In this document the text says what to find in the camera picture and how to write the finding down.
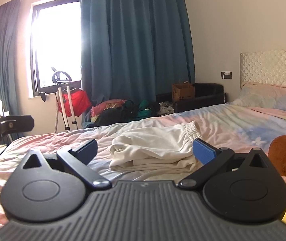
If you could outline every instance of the window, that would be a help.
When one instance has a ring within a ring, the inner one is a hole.
[[[81,33],[79,0],[56,0],[33,8],[31,72],[33,95],[53,93],[56,70],[67,72],[80,88]]]

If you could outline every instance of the curtain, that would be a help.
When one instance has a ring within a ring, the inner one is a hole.
[[[20,0],[12,0],[0,6],[0,100],[10,115],[18,115],[15,87],[16,28]],[[11,134],[13,140],[21,136]]]
[[[82,88],[94,105],[195,80],[184,0],[80,0]]]

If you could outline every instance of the folded white clothing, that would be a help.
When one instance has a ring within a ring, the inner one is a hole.
[[[115,170],[171,169],[192,172],[200,167],[192,145],[201,134],[195,122],[171,127],[131,129],[113,139],[110,168]]]

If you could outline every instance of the pastel pillow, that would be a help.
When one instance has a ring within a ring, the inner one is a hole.
[[[242,87],[239,98],[231,102],[231,105],[286,111],[286,87],[247,83]]]

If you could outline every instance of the brown paper bag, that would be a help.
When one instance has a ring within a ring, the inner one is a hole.
[[[195,88],[189,82],[183,84],[172,84],[172,101],[177,102],[180,100],[193,99]]]

